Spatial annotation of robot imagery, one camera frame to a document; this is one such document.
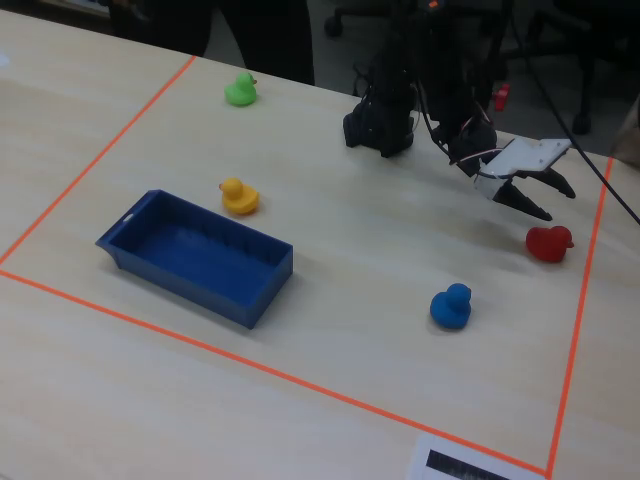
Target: orange boundary tape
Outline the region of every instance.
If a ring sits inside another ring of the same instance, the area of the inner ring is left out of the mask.
[[[71,190],[73,190],[73,188],[87,175],[87,173],[89,173],[89,171],[96,166],[96,164],[109,152],[109,150],[111,150],[111,148],[113,148],[113,146],[122,138],[122,136],[127,133],[127,131],[147,112],[147,110],[149,110],[149,108],[151,108],[151,106],[169,89],[169,87],[171,87],[171,85],[173,85],[176,80],[178,80],[178,78],[180,78],[184,72],[191,66],[191,64],[194,62],[194,60],[196,59],[195,56],[192,56],[181,68],[180,70],[178,70],[173,77],[171,77],[169,79],[169,81],[145,104],[145,106],[129,121],[129,123],[127,123],[124,128],[122,130],[120,130],[120,132],[113,138],[113,140],[111,140],[109,142],[109,144],[98,154],[98,156],[93,159],[93,161],[87,165],[84,170],[82,170],[82,172],[80,172],[80,174],[67,186],[67,188],[64,189],[64,191],[53,201],[53,203],[51,205],[49,205],[49,207],[47,207],[47,209],[42,212],[42,214],[35,220],[35,222],[33,222],[29,228],[11,245],[11,247],[9,247],[9,249],[4,253],[4,255],[2,255],[2,257],[0,257],[0,265],[2,263],[4,263],[7,258],[9,258],[9,256],[11,256],[11,254],[13,254],[15,252],[15,250],[25,241],[25,239],[31,235],[31,233],[33,233],[33,231],[40,225],[40,223],[42,223],[42,221],[58,206],[58,204],[60,204],[60,202],[69,194],[69,192],[71,192]],[[607,168],[606,168],[606,172],[605,172],[605,178],[608,180],[610,178],[611,175],[611,170],[613,168],[613,158],[609,157],[609,160],[607,162]],[[547,468],[546,470],[543,470],[542,468],[530,465],[526,462],[523,462],[522,460],[518,460],[516,458],[513,458],[509,455],[506,455],[504,453],[498,452],[496,450],[492,450],[490,448],[487,447],[483,447],[482,445],[470,442],[468,440],[465,440],[463,438],[457,437],[455,435],[449,434],[447,432],[429,427],[428,425],[424,425],[422,423],[416,422],[414,420],[408,419],[406,417],[402,417],[400,415],[396,415],[395,413],[389,412],[387,410],[383,410],[381,408],[375,407],[373,405],[369,405],[367,403],[361,402],[360,400],[356,400],[354,398],[348,397],[346,395],[343,395],[341,393],[335,392],[333,390],[329,390],[327,388],[324,388],[322,386],[313,384],[311,382],[308,382],[306,380],[303,380],[301,378],[295,377],[293,375],[290,375],[288,373],[282,372],[280,370],[277,370],[275,368],[269,367],[267,365],[263,365],[261,363],[255,362],[253,360],[247,359],[245,357],[241,357],[239,355],[236,355],[232,352],[228,352],[226,350],[222,350],[218,347],[214,347],[212,345],[208,345],[204,342],[201,342],[199,340],[187,337],[185,335],[179,334],[177,332],[173,332],[171,330],[167,330],[165,328],[162,327],[158,327],[157,325],[153,325],[151,323],[148,322],[144,322],[142,320],[138,320],[136,318],[130,317],[128,315],[125,315],[123,313],[119,313],[116,312],[115,310],[111,310],[109,308],[106,307],[102,307],[100,305],[88,302],[86,300],[82,300],[81,298],[78,297],[74,297],[73,295],[70,295],[68,293],[62,292],[60,290],[56,290],[54,288],[48,287],[46,285],[34,282],[33,280],[29,280],[27,278],[23,278],[20,277],[18,275],[14,275],[12,273],[0,270],[0,276],[3,276],[5,278],[11,279],[11,280],[15,280],[17,282],[23,283],[25,285],[29,285],[31,287],[37,288],[39,290],[45,291],[47,293],[50,293],[52,295],[58,296],[60,298],[69,300],[71,302],[74,302],[76,304],[79,305],[83,305],[85,307],[91,308],[93,310],[96,310],[98,312],[104,313],[106,315],[110,315],[112,317],[118,318],[120,320],[123,320],[125,322],[128,323],[132,323],[134,325],[137,325],[139,327],[151,330],[155,333],[159,333],[161,335],[165,335],[168,337],[171,337],[175,340],[193,345],[195,347],[201,348],[203,350],[207,350],[209,352],[215,353],[217,355],[220,355],[222,357],[228,358],[230,360],[242,363],[246,366],[249,366],[251,368],[255,368],[257,370],[260,370],[264,373],[279,377],[283,380],[295,383],[296,385],[299,385],[303,388],[307,388],[309,390],[313,390],[315,392],[321,393],[323,395],[327,395],[329,397],[332,397],[336,400],[342,401],[344,403],[347,403],[349,405],[361,408],[363,410],[367,410],[371,413],[374,413],[376,415],[380,415],[383,417],[386,417],[390,420],[394,420],[396,422],[408,425],[410,427],[416,428],[418,430],[422,430],[424,432],[433,434],[433,435],[437,435],[439,437],[442,437],[444,439],[450,440],[452,442],[458,443],[460,445],[472,448],[474,450],[477,450],[481,453],[490,455],[492,457],[498,458],[500,460],[503,460],[505,462],[511,463],[513,465],[516,465],[518,467],[521,467],[525,470],[529,470],[533,473],[539,474],[539,475],[544,475],[544,477],[546,479],[551,479],[552,475],[553,475],[553,468],[555,466],[555,461],[556,461],[556,456],[557,456],[557,452],[558,452],[558,446],[559,446],[559,441],[560,441],[560,435],[562,433],[562,426],[563,426],[563,422],[564,422],[564,416],[566,413],[566,408],[567,408],[567,403],[568,403],[568,399],[569,399],[569,391],[571,388],[571,378],[573,375],[573,367],[575,364],[575,357],[576,357],[576,353],[577,353],[577,348],[578,348],[578,342],[580,339],[580,330],[582,327],[582,318],[584,315],[584,309],[585,309],[585,303],[586,303],[586,299],[587,299],[587,292],[589,289],[589,279],[591,276],[591,267],[593,264],[593,257],[595,254],[595,249],[596,249],[596,244],[597,244],[597,238],[598,238],[598,231],[600,229],[600,223],[602,220],[602,212],[604,209],[604,203],[605,203],[605,199],[606,199],[606,195],[607,195],[607,189],[606,187],[603,185],[601,190],[600,190],[600,198],[598,201],[598,207],[596,210],[596,216],[594,219],[594,223],[593,223],[593,229],[592,229],[592,233],[591,233],[591,241],[589,244],[589,251],[587,254],[587,261],[585,264],[585,269],[584,269],[584,275],[583,275],[583,279],[582,279],[582,286],[580,289],[580,297],[578,300],[578,310],[576,313],[576,321],[574,324],[574,330],[573,330],[573,335],[572,335],[572,339],[571,339],[571,347],[569,349],[569,359],[568,359],[568,363],[567,363],[567,368],[566,368],[566,372],[565,372],[565,378],[564,378],[564,383],[563,383],[563,387],[562,387],[562,395],[561,395],[561,399],[560,399],[560,405],[558,407],[558,413],[556,416],[556,422],[555,422],[555,427],[554,427],[554,432],[553,432],[553,438],[551,441],[551,448],[550,448],[550,452],[549,452],[549,459],[547,462]]]
[[[321,393],[323,395],[327,395],[328,397],[332,397],[336,400],[340,400],[341,402],[347,403],[349,405],[353,405],[354,407],[361,408],[368,412],[374,413],[376,415],[380,415],[382,417],[386,417],[390,420],[394,420],[399,423],[403,423],[410,427],[416,428],[418,430],[422,430],[427,433],[431,433],[433,435],[437,435],[439,437],[445,438],[452,442],[458,443],[460,445],[464,445],[465,447],[472,448],[484,454],[490,455],[492,457],[498,458],[505,462],[516,465],[525,470],[529,470],[531,472],[537,473],[539,475],[544,475],[544,469],[540,467],[535,467],[530,465],[522,460],[518,460],[517,458],[513,458],[504,453],[498,452],[496,450],[492,450],[487,447],[483,447],[477,443],[470,442],[460,437],[456,437],[455,435],[451,435],[450,433],[443,432],[442,430],[438,430],[436,428],[429,427],[422,423],[416,422],[406,417],[402,417],[400,415],[396,415],[395,413],[391,413],[387,410],[383,410],[382,408],[374,407],[368,403],[361,402],[360,400],[356,400],[355,398],[348,397],[341,393],[335,392],[333,390],[329,390],[328,388],[321,387],[320,385],[316,385],[314,383],[303,380],[302,378],[295,377],[288,373],[277,370],[273,367],[269,367],[268,365],[264,365],[262,363],[258,363],[254,360],[250,360],[248,358],[242,357],[235,353],[229,352],[227,350],[223,350],[218,347],[214,347],[213,345],[209,345],[207,343],[201,342],[200,340],[196,340],[191,337],[187,337],[186,335],[182,335],[180,333],[174,332],[172,330],[168,330],[166,328],[159,327],[149,322],[145,322],[143,320],[139,320],[134,317],[130,317],[129,315],[125,315],[123,313],[116,312],[115,310],[111,310],[106,307],[102,307],[100,305],[96,305],[95,303],[88,302],[78,297],[74,297],[73,295],[69,295],[68,293],[64,293],[60,290],[56,290],[55,288],[48,287],[41,283],[34,282],[33,280],[29,280],[27,278],[20,277],[19,275],[14,275],[13,273],[5,272],[4,270],[0,270],[0,276],[9,278],[11,280],[15,280],[17,282],[23,283],[25,285],[29,285],[30,287],[37,288],[44,292],[50,293],[52,295],[58,296],[60,298],[64,298],[65,300],[69,300],[71,302],[77,303],[79,305],[83,305],[92,310],[96,310],[98,312],[104,313],[106,315],[110,315],[117,319],[123,320],[128,323],[132,323],[133,325],[137,325],[138,327],[145,328],[147,330],[151,330],[152,332],[159,333],[160,335],[165,335],[167,337],[171,337],[175,340],[178,340],[183,343],[187,343],[189,345],[193,345],[194,347],[201,348],[202,350],[207,350],[211,353],[215,353],[216,355],[220,355],[221,357],[228,358],[229,360],[233,360],[235,362],[241,363],[251,368],[255,368],[256,370],[260,370],[261,372],[267,373],[269,375],[273,375],[275,377],[281,378],[291,383],[295,383],[300,387],[307,388],[309,390],[313,390],[314,392]]]
[[[604,177],[609,180],[611,170],[613,169],[613,158],[609,157],[607,169]],[[598,209],[596,217],[593,220],[593,229],[591,230],[591,242],[589,243],[589,252],[587,253],[587,261],[584,266],[584,275],[582,277],[582,286],[580,287],[580,298],[578,300],[578,310],[576,312],[576,322],[573,327],[573,335],[571,337],[571,348],[569,349],[569,361],[567,362],[567,370],[564,375],[564,384],[562,385],[562,396],[560,397],[560,405],[558,406],[558,415],[556,416],[556,424],[553,430],[553,438],[551,440],[551,448],[549,450],[549,460],[547,461],[547,469],[544,473],[545,478],[551,479],[553,475],[553,467],[556,463],[558,454],[558,446],[560,443],[560,434],[562,433],[562,425],[567,410],[567,402],[569,401],[569,391],[571,390],[571,377],[573,376],[573,367],[576,361],[576,353],[578,351],[578,342],[580,340],[580,330],[582,329],[582,318],[584,316],[584,307],[587,301],[587,293],[589,290],[589,279],[591,278],[591,267],[593,265],[593,256],[596,252],[598,243],[598,232],[600,230],[600,222],[602,220],[602,212],[604,210],[605,199],[607,198],[607,187],[602,185],[600,189],[600,199],[598,200]]]
[[[69,186],[67,186],[67,188],[64,189],[64,191],[58,196],[58,198],[56,198],[53,203],[51,205],[49,205],[47,207],[47,209],[42,212],[42,214],[40,214],[40,216],[36,219],[35,222],[33,222],[31,224],[31,226],[29,228],[27,228],[27,230],[20,235],[20,237],[18,238],[18,240],[16,240],[13,245],[11,245],[9,247],[9,250],[7,250],[4,255],[2,255],[2,257],[0,257],[0,265],[2,265],[5,260],[7,258],[9,258],[9,256],[15,252],[15,250],[22,244],[22,242],[25,241],[25,239],[31,235],[31,233],[38,227],[38,225],[40,225],[40,223],[47,218],[47,216],[53,211],[54,208],[56,208],[58,206],[58,204],[64,199],[64,197],[66,197],[69,192],[71,190],[73,190],[73,188],[80,182],[80,180],[82,180],[84,178],[84,176],[89,173],[89,171],[95,167],[97,165],[97,163],[102,160],[102,158],[107,154],[107,152],[109,150],[111,150],[113,148],[113,146],[118,143],[118,140],[120,140],[122,138],[122,136],[127,133],[127,131],[133,126],[134,123],[136,123],[140,117],[142,117],[142,115],[144,115],[146,113],[147,110],[149,110],[149,108],[151,108],[151,106],[156,103],[156,101],[158,100],[158,98],[160,98],[162,96],[162,94],[164,92],[167,91],[167,89],[173,85],[175,83],[176,80],[178,80],[178,78],[180,78],[182,76],[182,74],[184,72],[187,71],[187,69],[191,66],[191,64],[193,63],[193,61],[195,60],[195,56],[191,57],[181,68],[180,70],[178,70],[176,72],[176,74],[171,77],[169,79],[169,81],[167,83],[164,84],[164,86],[158,90],[158,92],[156,92],[156,94],[151,97],[151,100],[149,100],[146,105],[144,107],[142,107],[142,110],[140,110],[138,113],[136,113],[136,115],[129,120],[129,123],[127,123],[124,128],[122,130],[120,130],[120,132],[113,138],[113,140],[111,140],[109,142],[109,144],[104,147],[102,149],[102,151],[98,154],[98,156],[96,158],[93,159],[93,161],[87,165],[85,167],[84,170],[82,170],[82,172],[80,172],[80,175],[78,175],[70,184]]]

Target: light wood tabletop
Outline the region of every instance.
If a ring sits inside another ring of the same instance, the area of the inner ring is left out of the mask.
[[[21,24],[54,40],[23,42]],[[16,439],[0,473],[403,478],[418,434],[437,429],[554,478],[637,478],[640,230],[608,197],[593,255],[601,185],[576,152],[557,164],[575,200],[517,182],[573,234],[565,261],[542,265],[524,238],[543,222],[481,197],[424,125],[390,161],[345,147],[352,97],[255,74],[258,101],[237,109],[222,94],[231,66],[185,69],[180,54],[4,13],[0,42],[14,112],[0,113],[11,147],[0,438]],[[612,164],[640,209],[638,175]],[[150,189],[226,214],[217,186],[229,176],[262,195],[237,220],[295,250],[252,331],[117,270],[94,245]],[[429,303],[454,282],[473,291],[472,319],[443,332]]]
[[[4,251],[189,57],[2,11],[0,55]]]

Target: blue bin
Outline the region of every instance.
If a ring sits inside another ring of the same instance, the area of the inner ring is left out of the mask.
[[[162,190],[97,242],[118,268],[253,328],[293,272],[293,247]]]

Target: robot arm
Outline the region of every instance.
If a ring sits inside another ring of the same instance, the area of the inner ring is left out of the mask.
[[[543,140],[530,146],[523,139],[504,149],[463,75],[454,29],[443,0],[409,14],[402,1],[394,4],[390,34],[376,55],[362,101],[343,121],[347,146],[365,145],[394,155],[413,143],[411,110],[439,122],[432,140],[487,198],[542,220],[552,217],[513,185],[515,177],[531,177],[569,198],[575,192],[551,166],[566,153],[569,140]]]

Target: red rubber duck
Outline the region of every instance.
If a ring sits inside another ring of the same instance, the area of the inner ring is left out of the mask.
[[[565,227],[542,228],[533,227],[527,233],[527,249],[538,260],[558,263],[573,248],[571,232]]]

